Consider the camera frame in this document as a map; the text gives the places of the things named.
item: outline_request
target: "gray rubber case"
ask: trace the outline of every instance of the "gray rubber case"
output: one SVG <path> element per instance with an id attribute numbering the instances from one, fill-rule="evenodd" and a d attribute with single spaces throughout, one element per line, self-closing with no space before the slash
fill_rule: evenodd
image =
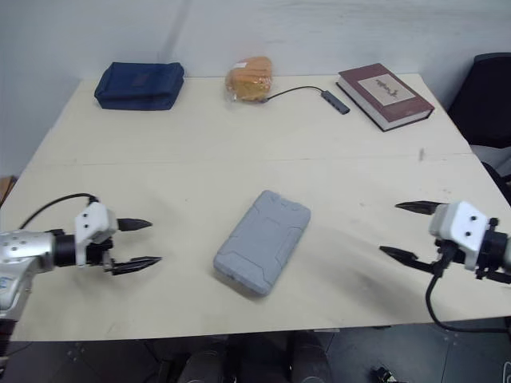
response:
<path id="1" fill-rule="evenodd" d="M 214 267 L 257 294 L 271 291 L 295 249 L 311 211 L 263 191 L 218 250 Z"/>

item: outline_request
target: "floor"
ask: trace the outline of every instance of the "floor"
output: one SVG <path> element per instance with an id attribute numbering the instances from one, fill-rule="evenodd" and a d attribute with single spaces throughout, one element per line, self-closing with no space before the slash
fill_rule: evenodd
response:
<path id="1" fill-rule="evenodd" d="M 503 318 L 462 323 L 503 326 Z M 265 337 L 282 346 L 288 333 Z M 408 383 L 501 382 L 511 360 L 506 334 L 453 334 L 435 325 L 316 332 L 335 382 L 369 383 L 370 369 L 385 366 Z M 4 382 L 156 381 L 160 364 L 226 336 L 103 342 L 13 342 Z M 511 369 L 506 372 L 511 376 Z"/>

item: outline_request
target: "bread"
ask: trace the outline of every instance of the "bread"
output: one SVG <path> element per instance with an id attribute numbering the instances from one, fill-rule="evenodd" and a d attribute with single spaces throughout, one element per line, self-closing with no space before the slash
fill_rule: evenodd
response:
<path id="1" fill-rule="evenodd" d="M 225 86 L 234 100 L 263 100 L 271 88 L 270 59 L 258 56 L 237 62 L 225 77 Z"/>

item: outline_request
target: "book cover label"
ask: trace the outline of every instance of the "book cover label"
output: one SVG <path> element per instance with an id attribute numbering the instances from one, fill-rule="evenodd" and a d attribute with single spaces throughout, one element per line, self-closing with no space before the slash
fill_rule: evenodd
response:
<path id="1" fill-rule="evenodd" d="M 415 97 L 412 92 L 399 84 L 390 74 L 365 78 L 358 83 L 383 106 Z"/>

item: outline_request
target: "white wall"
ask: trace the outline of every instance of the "white wall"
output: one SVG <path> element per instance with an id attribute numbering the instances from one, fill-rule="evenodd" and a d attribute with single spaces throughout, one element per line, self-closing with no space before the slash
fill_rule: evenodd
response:
<path id="1" fill-rule="evenodd" d="M 179 60 L 189 76 L 261 53 L 281 75 L 381 61 L 448 105 L 473 56 L 496 51 L 511 51 L 510 0 L 0 0 L 0 174 L 111 61 Z"/>

